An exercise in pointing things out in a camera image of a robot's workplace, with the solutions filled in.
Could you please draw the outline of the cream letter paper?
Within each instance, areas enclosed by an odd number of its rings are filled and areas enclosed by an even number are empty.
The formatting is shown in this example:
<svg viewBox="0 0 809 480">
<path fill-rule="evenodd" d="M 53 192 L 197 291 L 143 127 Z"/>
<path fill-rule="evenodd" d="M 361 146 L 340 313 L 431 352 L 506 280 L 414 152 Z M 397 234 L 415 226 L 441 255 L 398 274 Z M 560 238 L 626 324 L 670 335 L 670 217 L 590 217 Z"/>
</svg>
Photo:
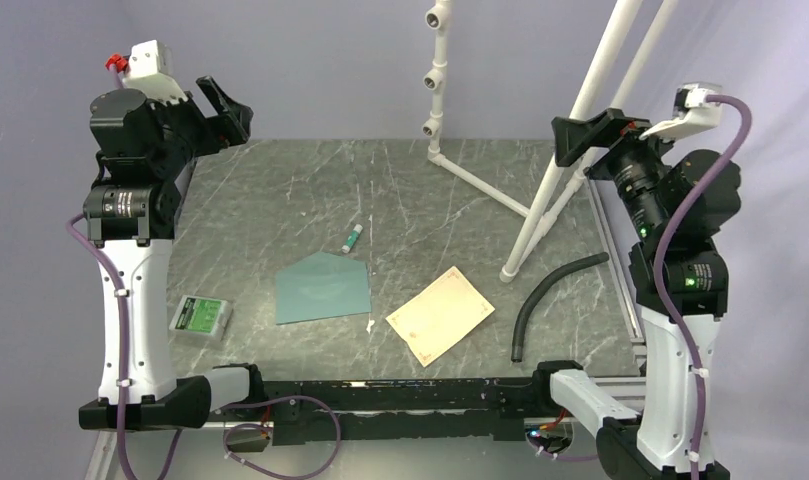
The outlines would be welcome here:
<svg viewBox="0 0 809 480">
<path fill-rule="evenodd" d="M 386 317 L 421 366 L 445 354 L 495 311 L 455 266 Z"/>
</svg>

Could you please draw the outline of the teal envelope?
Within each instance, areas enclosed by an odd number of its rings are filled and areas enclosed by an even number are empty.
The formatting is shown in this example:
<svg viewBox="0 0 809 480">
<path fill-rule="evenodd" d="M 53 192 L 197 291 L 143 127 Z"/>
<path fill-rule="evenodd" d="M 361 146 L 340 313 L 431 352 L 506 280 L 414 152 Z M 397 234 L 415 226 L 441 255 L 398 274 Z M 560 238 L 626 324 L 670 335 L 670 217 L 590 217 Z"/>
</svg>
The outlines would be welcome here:
<svg viewBox="0 0 809 480">
<path fill-rule="evenodd" d="M 286 325 L 372 311 L 365 262 L 316 252 L 275 275 L 275 323 Z"/>
</svg>

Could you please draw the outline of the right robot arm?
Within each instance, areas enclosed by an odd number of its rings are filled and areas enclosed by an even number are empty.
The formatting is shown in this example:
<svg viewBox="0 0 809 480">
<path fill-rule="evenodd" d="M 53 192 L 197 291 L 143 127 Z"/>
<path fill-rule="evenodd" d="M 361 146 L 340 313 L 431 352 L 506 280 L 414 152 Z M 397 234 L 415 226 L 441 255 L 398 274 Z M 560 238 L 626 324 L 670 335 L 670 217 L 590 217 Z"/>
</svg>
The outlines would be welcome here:
<svg viewBox="0 0 809 480">
<path fill-rule="evenodd" d="M 637 233 L 629 270 L 645 328 L 646 391 L 643 408 L 631 409 L 575 367 L 535 383 L 532 404 L 544 415 L 572 412 L 594 435 L 612 479 L 726 479 L 705 421 L 729 289 L 713 238 L 741 206 L 736 146 L 698 149 L 670 166 L 663 156 L 671 141 L 618 109 L 588 120 L 557 117 L 552 128 L 561 167 L 603 150 L 585 174 L 615 185 Z"/>
</svg>

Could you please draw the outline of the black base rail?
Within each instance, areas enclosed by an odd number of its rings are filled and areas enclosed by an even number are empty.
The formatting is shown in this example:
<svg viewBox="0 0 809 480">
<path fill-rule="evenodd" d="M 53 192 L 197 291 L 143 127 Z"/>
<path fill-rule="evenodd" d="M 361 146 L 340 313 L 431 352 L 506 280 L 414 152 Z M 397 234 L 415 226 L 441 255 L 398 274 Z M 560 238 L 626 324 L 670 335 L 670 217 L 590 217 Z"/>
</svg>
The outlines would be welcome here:
<svg viewBox="0 0 809 480">
<path fill-rule="evenodd" d="M 216 411 L 209 425 L 263 423 L 277 446 L 335 439 L 520 441 L 562 412 L 537 377 L 267 381 L 264 393 L 276 405 Z"/>
</svg>

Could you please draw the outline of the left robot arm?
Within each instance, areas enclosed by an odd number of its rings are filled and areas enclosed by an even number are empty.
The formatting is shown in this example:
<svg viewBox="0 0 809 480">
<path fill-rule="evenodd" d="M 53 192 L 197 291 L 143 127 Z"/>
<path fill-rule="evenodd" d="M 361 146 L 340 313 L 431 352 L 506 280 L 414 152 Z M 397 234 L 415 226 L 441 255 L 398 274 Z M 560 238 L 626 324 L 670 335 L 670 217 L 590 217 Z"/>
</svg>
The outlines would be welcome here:
<svg viewBox="0 0 809 480">
<path fill-rule="evenodd" d="M 177 179 L 197 158 L 247 142 L 253 117 L 213 78 L 197 86 L 213 116 L 190 96 L 164 103 L 137 89 L 91 104 L 101 176 L 83 202 L 83 244 L 102 277 L 105 353 L 98 394 L 78 412 L 85 430 L 199 428 L 216 410 L 252 420 L 267 406 L 252 364 L 181 378 L 171 361 L 166 290 L 182 204 Z"/>
</svg>

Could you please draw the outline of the green label plastic box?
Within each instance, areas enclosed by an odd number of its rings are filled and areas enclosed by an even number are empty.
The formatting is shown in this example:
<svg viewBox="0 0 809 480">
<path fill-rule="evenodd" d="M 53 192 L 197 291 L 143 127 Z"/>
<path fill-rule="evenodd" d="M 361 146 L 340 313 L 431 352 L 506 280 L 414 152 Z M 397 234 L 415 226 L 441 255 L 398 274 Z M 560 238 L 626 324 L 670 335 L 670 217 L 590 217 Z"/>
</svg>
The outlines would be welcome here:
<svg viewBox="0 0 809 480">
<path fill-rule="evenodd" d="M 220 342 L 233 312 L 228 300 L 183 295 L 169 321 L 169 331 L 204 342 Z"/>
</svg>

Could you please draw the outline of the green white glue stick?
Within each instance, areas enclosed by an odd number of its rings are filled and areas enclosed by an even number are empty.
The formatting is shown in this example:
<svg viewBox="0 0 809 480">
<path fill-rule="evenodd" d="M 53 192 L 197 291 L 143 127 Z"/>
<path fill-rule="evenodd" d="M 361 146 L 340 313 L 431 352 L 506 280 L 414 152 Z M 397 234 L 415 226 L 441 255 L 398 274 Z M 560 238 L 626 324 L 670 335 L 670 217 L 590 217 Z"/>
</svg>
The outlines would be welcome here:
<svg viewBox="0 0 809 480">
<path fill-rule="evenodd" d="M 354 248 L 357 240 L 359 239 L 361 233 L 363 231 L 363 226 L 361 224 L 355 224 L 351 231 L 349 232 L 348 236 L 346 237 L 343 245 L 341 246 L 340 251 L 343 254 L 348 254 Z"/>
</svg>

